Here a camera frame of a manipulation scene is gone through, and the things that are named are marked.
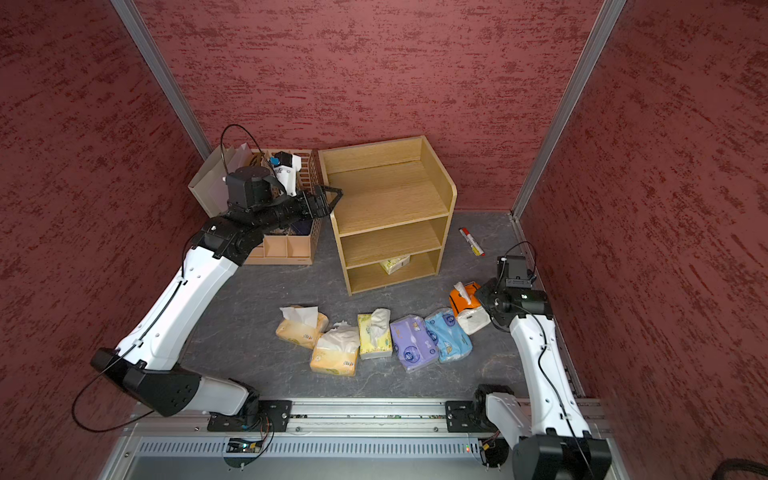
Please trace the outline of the wooden three-tier shelf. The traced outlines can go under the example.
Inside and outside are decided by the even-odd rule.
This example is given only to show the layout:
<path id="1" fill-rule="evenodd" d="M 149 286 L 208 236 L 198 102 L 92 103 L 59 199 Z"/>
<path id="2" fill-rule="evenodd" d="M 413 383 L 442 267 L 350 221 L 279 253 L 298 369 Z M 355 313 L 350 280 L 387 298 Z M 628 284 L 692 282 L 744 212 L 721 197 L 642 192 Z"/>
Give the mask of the wooden three-tier shelf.
<path id="1" fill-rule="evenodd" d="M 425 136 L 326 149 L 319 162 L 343 191 L 331 225 L 349 294 L 439 273 L 457 188 Z M 379 265 L 405 255 L 392 275 Z"/>

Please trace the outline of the blue tissue pack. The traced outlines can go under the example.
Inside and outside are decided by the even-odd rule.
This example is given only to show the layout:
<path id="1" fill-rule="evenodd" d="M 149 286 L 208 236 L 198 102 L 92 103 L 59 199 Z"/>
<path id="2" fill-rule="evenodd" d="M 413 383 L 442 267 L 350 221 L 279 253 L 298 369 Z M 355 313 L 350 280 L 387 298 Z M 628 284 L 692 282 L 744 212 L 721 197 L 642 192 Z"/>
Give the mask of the blue tissue pack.
<path id="1" fill-rule="evenodd" d="M 451 308 L 442 308 L 429 315 L 425 319 L 425 326 L 437 347 L 440 363 L 459 361 L 471 354 L 471 340 Z"/>

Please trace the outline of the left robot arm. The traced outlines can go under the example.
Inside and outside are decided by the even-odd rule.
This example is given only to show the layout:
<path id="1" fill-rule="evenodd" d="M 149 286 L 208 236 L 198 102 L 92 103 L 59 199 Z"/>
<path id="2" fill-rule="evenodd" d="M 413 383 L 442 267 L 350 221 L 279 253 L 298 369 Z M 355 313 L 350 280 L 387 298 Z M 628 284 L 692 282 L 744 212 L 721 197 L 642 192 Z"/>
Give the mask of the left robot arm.
<path id="1" fill-rule="evenodd" d="M 290 196 L 262 166 L 241 167 L 224 182 L 227 210 L 208 219 L 186 242 L 178 273 L 150 311 L 117 347 L 99 349 L 91 365 L 99 377 L 161 416 L 204 411 L 247 430 L 260 422 L 257 392 L 181 367 L 182 347 L 210 301 L 265 234 L 329 216 L 343 192 L 317 185 Z"/>

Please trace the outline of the yellow tissue box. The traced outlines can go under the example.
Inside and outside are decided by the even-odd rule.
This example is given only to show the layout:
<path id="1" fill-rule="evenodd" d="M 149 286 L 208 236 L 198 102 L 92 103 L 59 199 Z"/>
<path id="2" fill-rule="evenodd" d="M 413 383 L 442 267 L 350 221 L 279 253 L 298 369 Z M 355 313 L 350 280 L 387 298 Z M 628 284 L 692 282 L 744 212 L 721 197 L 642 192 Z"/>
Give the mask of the yellow tissue box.
<path id="1" fill-rule="evenodd" d="M 310 369 L 315 373 L 353 377 L 359 348 L 359 329 L 346 322 L 337 323 L 317 340 Z"/>
<path id="2" fill-rule="evenodd" d="M 277 337 L 303 348 L 313 349 L 329 324 L 328 317 L 317 306 L 281 307 L 280 311 L 283 320 L 276 329 Z"/>

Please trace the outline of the yellow-green tissue pack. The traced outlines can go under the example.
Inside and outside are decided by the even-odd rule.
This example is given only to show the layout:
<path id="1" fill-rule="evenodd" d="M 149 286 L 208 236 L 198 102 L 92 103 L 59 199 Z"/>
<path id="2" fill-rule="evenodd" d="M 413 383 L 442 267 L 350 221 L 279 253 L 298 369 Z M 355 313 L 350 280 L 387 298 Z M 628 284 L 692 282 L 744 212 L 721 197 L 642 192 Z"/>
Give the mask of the yellow-green tissue pack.
<path id="1" fill-rule="evenodd" d="M 393 342 L 390 331 L 391 312 L 378 308 L 370 314 L 358 314 L 360 348 L 362 360 L 388 358 L 393 354 Z"/>

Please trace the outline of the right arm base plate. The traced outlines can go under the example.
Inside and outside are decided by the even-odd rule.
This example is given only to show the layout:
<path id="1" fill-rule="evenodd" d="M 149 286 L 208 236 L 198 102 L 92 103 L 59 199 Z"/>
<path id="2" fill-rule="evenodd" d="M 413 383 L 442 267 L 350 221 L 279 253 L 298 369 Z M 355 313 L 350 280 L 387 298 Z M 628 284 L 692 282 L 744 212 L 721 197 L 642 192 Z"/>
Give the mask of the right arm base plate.
<path id="1" fill-rule="evenodd" d="M 445 417 L 449 433 L 491 435 L 497 431 L 486 416 L 485 406 L 475 401 L 446 401 Z"/>

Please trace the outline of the orange white tissue box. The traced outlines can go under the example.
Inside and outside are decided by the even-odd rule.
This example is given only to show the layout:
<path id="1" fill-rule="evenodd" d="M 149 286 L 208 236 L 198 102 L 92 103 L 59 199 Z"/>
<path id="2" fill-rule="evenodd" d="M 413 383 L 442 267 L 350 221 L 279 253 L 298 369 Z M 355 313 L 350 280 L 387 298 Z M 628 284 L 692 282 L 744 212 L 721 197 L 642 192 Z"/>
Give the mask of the orange white tissue box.
<path id="1" fill-rule="evenodd" d="M 449 294 L 454 316 L 467 335 L 473 335 L 491 324 L 491 317 L 477 299 L 481 286 L 477 282 L 457 282 Z"/>

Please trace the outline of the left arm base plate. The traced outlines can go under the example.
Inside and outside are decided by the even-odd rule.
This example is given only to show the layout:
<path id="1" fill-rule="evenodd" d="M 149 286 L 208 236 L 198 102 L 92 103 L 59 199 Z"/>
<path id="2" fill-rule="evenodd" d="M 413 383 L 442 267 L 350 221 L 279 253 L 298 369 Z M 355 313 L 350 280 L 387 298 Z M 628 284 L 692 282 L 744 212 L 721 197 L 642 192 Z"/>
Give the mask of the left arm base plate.
<path id="1" fill-rule="evenodd" d="M 253 400 L 247 402 L 236 415 L 211 413 L 207 425 L 209 432 L 285 432 L 290 419 L 290 400 Z"/>

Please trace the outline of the purple tissue pack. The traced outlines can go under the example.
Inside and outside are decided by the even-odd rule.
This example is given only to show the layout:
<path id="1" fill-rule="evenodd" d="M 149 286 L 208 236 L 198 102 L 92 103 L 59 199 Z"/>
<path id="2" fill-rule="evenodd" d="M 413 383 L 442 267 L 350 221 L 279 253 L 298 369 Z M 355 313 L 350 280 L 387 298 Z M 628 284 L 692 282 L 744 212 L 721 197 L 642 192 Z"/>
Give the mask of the purple tissue pack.
<path id="1" fill-rule="evenodd" d="M 390 324 L 393 351 L 408 373 L 423 369 L 439 360 L 436 341 L 417 315 L 407 315 Z"/>

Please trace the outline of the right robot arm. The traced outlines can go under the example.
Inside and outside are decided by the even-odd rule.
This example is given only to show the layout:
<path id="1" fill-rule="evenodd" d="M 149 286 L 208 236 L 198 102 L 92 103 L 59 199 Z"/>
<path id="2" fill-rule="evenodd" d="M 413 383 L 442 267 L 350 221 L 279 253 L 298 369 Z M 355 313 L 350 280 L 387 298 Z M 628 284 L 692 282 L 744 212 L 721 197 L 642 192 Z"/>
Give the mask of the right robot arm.
<path id="1" fill-rule="evenodd" d="M 512 450 L 515 479 L 604 479 L 612 464 L 608 443 L 595 438 L 573 396 L 547 294 L 497 287 L 475 296 L 493 325 L 513 338 L 529 393 L 530 418 L 511 394 L 488 393 L 485 416 Z"/>

